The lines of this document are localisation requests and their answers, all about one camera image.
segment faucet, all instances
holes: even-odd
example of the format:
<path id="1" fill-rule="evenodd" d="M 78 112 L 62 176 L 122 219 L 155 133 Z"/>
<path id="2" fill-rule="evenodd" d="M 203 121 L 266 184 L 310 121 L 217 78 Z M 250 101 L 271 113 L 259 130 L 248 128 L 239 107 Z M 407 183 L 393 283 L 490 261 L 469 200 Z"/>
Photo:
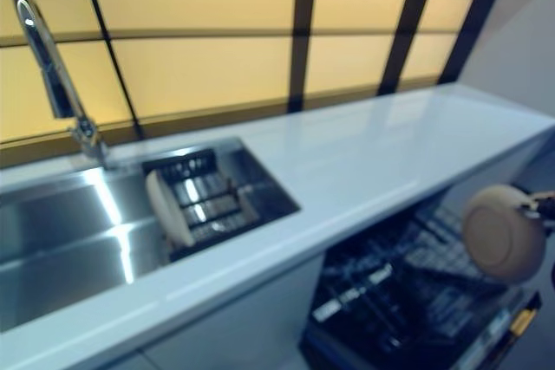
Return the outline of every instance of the faucet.
<path id="1" fill-rule="evenodd" d="M 75 126 L 68 127 L 71 135 L 81 145 L 85 155 L 97 159 L 101 166 L 107 168 L 108 147 L 95 122 L 85 113 L 41 11 L 34 0 L 14 0 L 14 5 L 23 33 L 41 68 L 54 117 L 74 117 Z"/>

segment dish rack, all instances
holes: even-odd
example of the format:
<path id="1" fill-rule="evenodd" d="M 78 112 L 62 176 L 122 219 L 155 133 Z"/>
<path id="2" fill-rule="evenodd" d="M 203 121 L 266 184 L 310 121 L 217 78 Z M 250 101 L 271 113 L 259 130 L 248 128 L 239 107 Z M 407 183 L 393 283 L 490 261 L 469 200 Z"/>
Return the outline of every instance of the dish rack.
<path id="1" fill-rule="evenodd" d="M 473 368 L 460 357 L 501 336 L 523 295 L 480 273 L 459 229 L 432 198 L 329 250 L 308 342 L 339 368 Z"/>

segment white cabinet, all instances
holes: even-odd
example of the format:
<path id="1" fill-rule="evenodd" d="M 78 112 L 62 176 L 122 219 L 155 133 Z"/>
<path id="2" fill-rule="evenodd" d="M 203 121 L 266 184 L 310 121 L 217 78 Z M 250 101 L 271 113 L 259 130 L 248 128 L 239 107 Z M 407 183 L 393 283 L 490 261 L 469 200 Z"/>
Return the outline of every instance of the white cabinet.
<path id="1" fill-rule="evenodd" d="M 272 370 L 294 354 L 323 256 L 303 263 L 142 351 L 159 370 Z"/>
<path id="2" fill-rule="evenodd" d="M 126 355 L 107 365 L 98 367 L 96 370 L 158 370 L 138 352 Z"/>

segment white wall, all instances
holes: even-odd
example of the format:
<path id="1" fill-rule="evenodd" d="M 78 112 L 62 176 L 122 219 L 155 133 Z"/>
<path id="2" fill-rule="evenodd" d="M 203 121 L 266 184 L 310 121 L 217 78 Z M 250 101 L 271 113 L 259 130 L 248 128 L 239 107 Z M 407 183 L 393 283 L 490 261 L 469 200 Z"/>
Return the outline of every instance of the white wall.
<path id="1" fill-rule="evenodd" d="M 555 116 L 555 0 L 496 0 L 459 81 Z"/>

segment sink basin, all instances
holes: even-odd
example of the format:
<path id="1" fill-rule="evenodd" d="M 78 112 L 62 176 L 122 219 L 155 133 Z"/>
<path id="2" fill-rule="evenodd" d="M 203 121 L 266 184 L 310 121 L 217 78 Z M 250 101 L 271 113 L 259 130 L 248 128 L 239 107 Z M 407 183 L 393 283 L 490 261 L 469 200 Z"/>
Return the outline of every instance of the sink basin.
<path id="1" fill-rule="evenodd" d="M 172 244 L 154 215 L 145 186 L 153 169 L 170 185 L 194 246 Z M 70 173 L 0 198 L 0 332 L 298 210 L 235 139 Z"/>

